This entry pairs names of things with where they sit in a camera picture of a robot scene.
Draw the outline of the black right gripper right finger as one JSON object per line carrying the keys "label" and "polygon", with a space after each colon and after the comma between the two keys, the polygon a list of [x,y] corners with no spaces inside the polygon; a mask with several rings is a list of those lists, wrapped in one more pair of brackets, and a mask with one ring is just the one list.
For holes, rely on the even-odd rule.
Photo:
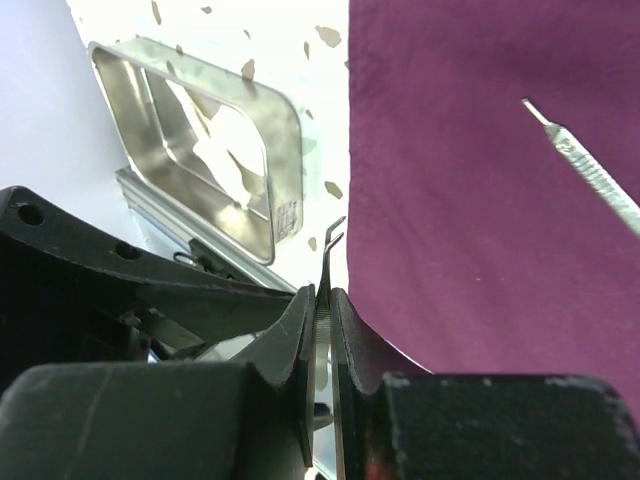
{"label": "black right gripper right finger", "polygon": [[635,479],[621,396],[577,375],[433,374],[330,297],[340,479]]}

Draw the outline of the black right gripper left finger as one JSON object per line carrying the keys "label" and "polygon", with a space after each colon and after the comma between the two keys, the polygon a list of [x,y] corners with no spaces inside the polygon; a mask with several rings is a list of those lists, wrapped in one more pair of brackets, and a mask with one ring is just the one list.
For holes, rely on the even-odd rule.
{"label": "black right gripper left finger", "polygon": [[5,479],[301,479],[314,289],[227,361],[43,365],[1,399]]}

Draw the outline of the white gauze pad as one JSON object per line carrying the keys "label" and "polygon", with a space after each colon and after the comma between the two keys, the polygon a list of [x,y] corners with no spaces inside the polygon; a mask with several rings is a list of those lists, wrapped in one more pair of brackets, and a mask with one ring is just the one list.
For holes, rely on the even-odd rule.
{"label": "white gauze pad", "polygon": [[210,118],[205,115],[186,88],[171,80],[166,80],[165,83],[180,104],[185,118],[189,122],[196,139],[198,141],[209,140],[211,138],[209,130]]}
{"label": "white gauze pad", "polygon": [[192,151],[223,191],[247,210],[252,194],[243,183],[241,169],[264,175],[263,141],[257,128],[236,109],[222,105],[208,118],[211,138],[197,140]]}

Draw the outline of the steel tweezers long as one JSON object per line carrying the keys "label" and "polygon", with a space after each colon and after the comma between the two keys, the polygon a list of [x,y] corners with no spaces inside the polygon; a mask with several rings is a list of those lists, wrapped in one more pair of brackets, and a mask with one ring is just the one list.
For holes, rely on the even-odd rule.
{"label": "steel tweezers long", "polygon": [[542,125],[545,134],[556,150],[604,201],[626,227],[639,236],[639,205],[599,163],[591,152],[565,126],[547,119],[526,97],[523,106]]}

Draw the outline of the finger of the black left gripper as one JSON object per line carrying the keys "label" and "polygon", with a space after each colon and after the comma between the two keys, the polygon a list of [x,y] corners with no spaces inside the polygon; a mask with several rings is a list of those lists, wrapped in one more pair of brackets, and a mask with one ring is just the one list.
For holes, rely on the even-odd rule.
{"label": "finger of the black left gripper", "polygon": [[158,337],[180,327],[202,340],[265,330],[293,296],[225,280],[134,247],[35,192],[1,191],[1,314],[78,308],[137,316]]}

